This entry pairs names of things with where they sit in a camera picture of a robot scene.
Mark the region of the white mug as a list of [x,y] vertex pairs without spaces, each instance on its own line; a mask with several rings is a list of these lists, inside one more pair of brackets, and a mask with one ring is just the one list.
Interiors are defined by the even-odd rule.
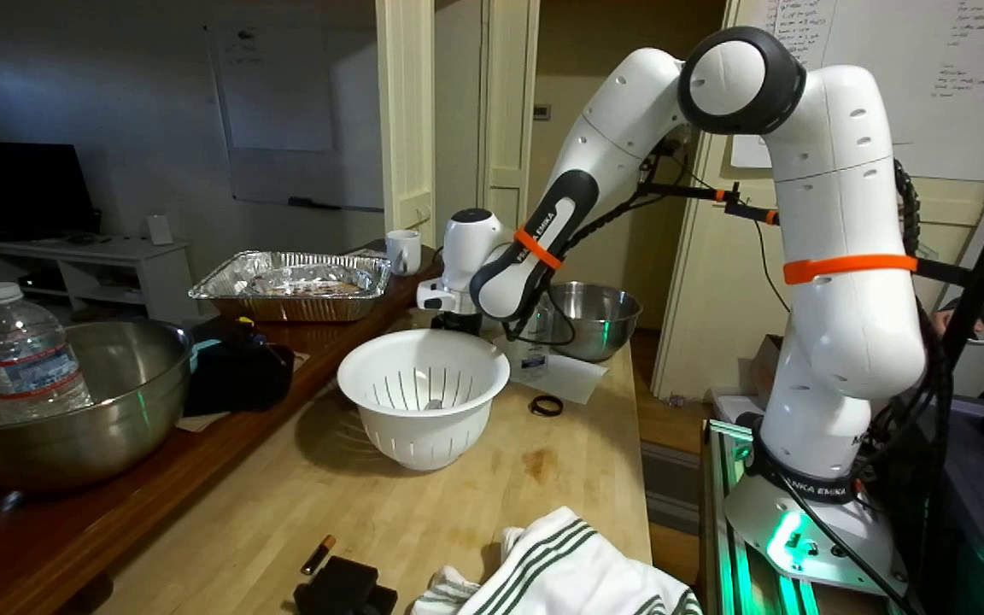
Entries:
[[390,231],[385,235],[385,246],[391,276],[410,277],[420,272],[423,245],[417,230]]

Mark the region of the white plastic colander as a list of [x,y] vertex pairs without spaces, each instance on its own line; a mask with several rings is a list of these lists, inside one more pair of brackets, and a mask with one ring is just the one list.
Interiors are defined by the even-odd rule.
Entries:
[[[464,332],[390,332],[340,363],[337,381],[383,455],[416,472],[454,463],[480,439],[509,379],[507,356]],[[423,412],[432,398],[442,409]]]

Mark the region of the white paper sheet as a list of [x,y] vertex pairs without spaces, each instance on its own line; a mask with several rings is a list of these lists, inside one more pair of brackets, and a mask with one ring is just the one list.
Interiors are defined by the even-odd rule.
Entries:
[[504,336],[493,343],[508,358],[509,380],[562,401],[586,404],[606,374],[604,366],[555,353],[546,345],[507,340]]

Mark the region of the small steel bowl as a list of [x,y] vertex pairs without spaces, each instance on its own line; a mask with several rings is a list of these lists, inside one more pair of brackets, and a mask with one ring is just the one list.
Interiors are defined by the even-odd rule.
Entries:
[[539,310],[555,353],[601,363],[629,341],[643,307],[612,285],[570,281],[551,285]]

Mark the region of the aluminium foil tray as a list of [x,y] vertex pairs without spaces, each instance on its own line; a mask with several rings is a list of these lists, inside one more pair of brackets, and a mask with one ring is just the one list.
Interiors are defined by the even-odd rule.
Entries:
[[243,250],[188,291],[227,318],[256,323],[347,323],[385,295],[387,258],[293,250]]

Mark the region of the black bag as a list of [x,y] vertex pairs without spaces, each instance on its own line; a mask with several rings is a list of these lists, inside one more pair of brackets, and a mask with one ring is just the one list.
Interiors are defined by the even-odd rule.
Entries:
[[190,330],[194,348],[184,418],[263,413],[288,396],[296,353],[250,318],[215,318]]

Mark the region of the brown battery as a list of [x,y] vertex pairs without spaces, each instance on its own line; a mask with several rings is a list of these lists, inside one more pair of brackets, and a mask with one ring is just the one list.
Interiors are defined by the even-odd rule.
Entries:
[[315,575],[315,572],[321,565],[325,563],[325,560],[331,555],[331,550],[336,545],[336,537],[332,534],[325,535],[323,541],[321,541],[316,548],[311,553],[305,563],[301,565],[300,572],[306,577],[311,577]]

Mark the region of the white green-striped towel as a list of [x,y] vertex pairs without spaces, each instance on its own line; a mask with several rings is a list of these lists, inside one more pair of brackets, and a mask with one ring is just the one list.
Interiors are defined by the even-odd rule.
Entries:
[[626,557],[569,507],[504,529],[497,544],[484,583],[445,565],[410,615],[703,615],[690,585]]

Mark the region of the black clamp block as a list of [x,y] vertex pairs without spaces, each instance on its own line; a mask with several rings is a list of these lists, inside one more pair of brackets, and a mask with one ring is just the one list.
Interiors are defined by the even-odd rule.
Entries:
[[398,593],[379,583],[379,569],[332,556],[293,594],[298,615],[393,615]]

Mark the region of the cardboard box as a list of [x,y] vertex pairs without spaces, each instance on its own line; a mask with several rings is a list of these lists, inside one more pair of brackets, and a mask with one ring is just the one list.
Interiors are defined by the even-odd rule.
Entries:
[[765,335],[758,346],[757,353],[750,361],[749,378],[753,388],[753,399],[762,410],[768,406],[770,392],[776,380],[782,342],[784,338],[780,335]]

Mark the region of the white low shelf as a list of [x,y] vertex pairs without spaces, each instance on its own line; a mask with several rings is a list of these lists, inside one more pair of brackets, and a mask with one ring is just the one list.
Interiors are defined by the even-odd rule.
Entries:
[[63,323],[149,318],[184,324],[200,311],[188,245],[154,245],[148,238],[97,235],[68,240],[0,242],[0,283],[16,283],[28,300]]

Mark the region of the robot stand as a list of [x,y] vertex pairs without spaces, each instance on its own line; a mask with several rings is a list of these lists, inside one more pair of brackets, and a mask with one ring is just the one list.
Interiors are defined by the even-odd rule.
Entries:
[[753,433],[702,428],[700,580],[715,615],[924,615],[889,520],[860,500],[809,501],[758,477],[743,483]]

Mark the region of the large steel bowl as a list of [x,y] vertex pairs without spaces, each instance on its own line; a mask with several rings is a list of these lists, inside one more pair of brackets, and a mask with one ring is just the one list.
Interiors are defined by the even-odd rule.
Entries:
[[0,490],[54,493],[140,463],[173,432],[191,379],[194,340],[161,320],[67,328],[92,405],[25,423],[0,417]]

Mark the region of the clear plastic water bottle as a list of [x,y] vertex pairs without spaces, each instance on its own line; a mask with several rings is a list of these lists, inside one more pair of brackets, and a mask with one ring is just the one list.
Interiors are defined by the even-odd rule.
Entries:
[[4,423],[62,415],[92,405],[65,327],[46,307],[0,283],[0,415]]

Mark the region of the dark television screen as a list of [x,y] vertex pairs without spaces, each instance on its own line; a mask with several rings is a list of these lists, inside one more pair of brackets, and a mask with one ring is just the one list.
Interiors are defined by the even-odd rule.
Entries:
[[102,216],[74,145],[0,143],[0,240],[98,233]]

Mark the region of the whiteboard with writing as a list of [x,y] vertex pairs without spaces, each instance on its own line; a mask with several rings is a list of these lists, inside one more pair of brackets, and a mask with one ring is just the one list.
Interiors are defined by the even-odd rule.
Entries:
[[984,0],[727,0],[807,69],[864,67],[918,178],[984,182]]

